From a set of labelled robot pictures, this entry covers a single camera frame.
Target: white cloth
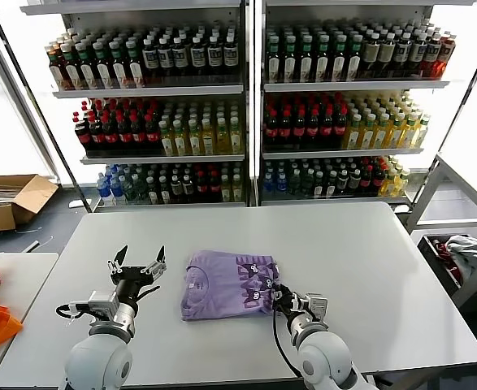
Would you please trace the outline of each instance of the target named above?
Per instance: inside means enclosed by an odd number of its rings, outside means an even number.
[[[457,264],[462,280],[466,282],[477,269],[477,238],[452,236],[446,242],[446,249]]]

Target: purple t-shirt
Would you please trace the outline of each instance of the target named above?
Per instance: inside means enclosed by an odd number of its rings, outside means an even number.
[[[271,313],[278,267],[271,256],[203,250],[188,264],[182,319]]]

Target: shelf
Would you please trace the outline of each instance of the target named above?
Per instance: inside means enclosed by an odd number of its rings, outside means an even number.
[[[419,154],[424,149],[363,149],[363,150],[320,150],[296,152],[263,152],[265,160],[284,160],[289,158],[336,158],[361,156],[388,156],[394,154]]]
[[[442,80],[376,80],[265,84],[263,89],[265,92],[368,91],[372,89],[438,89],[448,84],[449,81]]]
[[[26,15],[86,14],[91,12],[185,10],[193,8],[237,8],[239,0],[103,0],[58,2],[22,6]]]
[[[155,87],[128,89],[88,89],[59,91],[52,94],[58,99],[67,98],[133,98],[135,96],[193,96],[193,95],[236,95],[242,93],[243,85],[201,85],[193,87]]]
[[[267,0],[267,6],[471,6],[475,2],[477,0]]]
[[[95,164],[162,164],[162,163],[210,163],[225,161],[243,161],[243,154],[216,154],[214,156],[180,156],[180,157],[110,157],[110,158],[88,158],[83,157],[80,161],[84,165]]]

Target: yellow bottle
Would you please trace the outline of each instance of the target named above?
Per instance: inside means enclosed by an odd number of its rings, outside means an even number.
[[[209,121],[208,118],[202,120],[202,141],[204,143],[206,156],[215,154],[215,135],[213,134],[211,121]]]
[[[370,149],[383,149],[384,139],[388,133],[388,121],[390,115],[382,114],[379,118],[379,124],[375,130],[375,135],[371,139]]]
[[[352,123],[346,128],[346,134],[343,136],[342,149],[353,150],[358,143],[359,130],[361,127],[361,116],[355,114],[352,118]]]
[[[393,126],[387,134],[387,140],[384,144],[385,149],[396,149],[397,143],[401,138],[402,134],[402,122],[404,120],[404,114],[400,112],[397,114],[396,118],[393,121]]]
[[[366,117],[365,127],[359,133],[358,149],[368,149],[370,147],[371,139],[374,136],[375,129],[375,114],[368,114]]]
[[[414,139],[416,127],[415,121],[417,120],[417,114],[412,112],[406,125],[402,128],[401,138],[397,143],[397,148],[399,149],[409,149],[411,147],[411,141]]]

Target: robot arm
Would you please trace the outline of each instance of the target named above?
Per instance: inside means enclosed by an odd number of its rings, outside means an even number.
[[[376,390],[352,362],[346,343],[324,322],[327,299],[304,297],[280,284],[275,310],[287,318],[291,342],[297,348],[297,368],[309,390]]]

